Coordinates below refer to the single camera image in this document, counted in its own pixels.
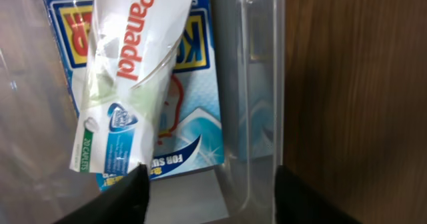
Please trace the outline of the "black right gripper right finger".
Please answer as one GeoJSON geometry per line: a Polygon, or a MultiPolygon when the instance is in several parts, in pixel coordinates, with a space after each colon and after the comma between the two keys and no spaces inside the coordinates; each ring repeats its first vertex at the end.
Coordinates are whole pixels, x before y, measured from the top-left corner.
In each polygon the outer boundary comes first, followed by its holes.
{"type": "Polygon", "coordinates": [[[284,165],[275,175],[274,200],[279,224],[359,224],[303,182],[284,165]]]}

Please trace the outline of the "white Panadol box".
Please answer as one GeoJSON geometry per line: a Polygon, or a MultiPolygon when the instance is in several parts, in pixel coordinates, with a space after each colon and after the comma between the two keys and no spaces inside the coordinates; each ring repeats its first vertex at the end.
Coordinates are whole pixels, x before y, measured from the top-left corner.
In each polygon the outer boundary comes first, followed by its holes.
{"type": "Polygon", "coordinates": [[[150,166],[192,0],[94,0],[70,168],[150,166]]]}

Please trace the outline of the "blue Kool Fever box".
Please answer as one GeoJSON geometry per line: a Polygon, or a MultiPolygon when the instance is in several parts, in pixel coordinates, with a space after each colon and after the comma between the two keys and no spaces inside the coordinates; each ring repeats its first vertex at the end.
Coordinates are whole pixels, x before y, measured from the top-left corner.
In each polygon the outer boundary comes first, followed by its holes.
{"type": "MultiPolygon", "coordinates": [[[[83,91],[93,0],[43,0],[68,90],[77,109],[83,91]]],[[[151,179],[224,162],[224,142],[209,0],[192,0],[160,119],[151,179]]]]}

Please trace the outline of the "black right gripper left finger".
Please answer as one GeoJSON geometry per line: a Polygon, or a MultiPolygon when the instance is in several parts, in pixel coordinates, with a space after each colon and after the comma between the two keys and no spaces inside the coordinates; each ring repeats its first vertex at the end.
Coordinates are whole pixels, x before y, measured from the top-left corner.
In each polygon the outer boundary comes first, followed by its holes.
{"type": "Polygon", "coordinates": [[[138,165],[108,190],[56,224],[144,224],[149,188],[147,167],[138,165]]]}

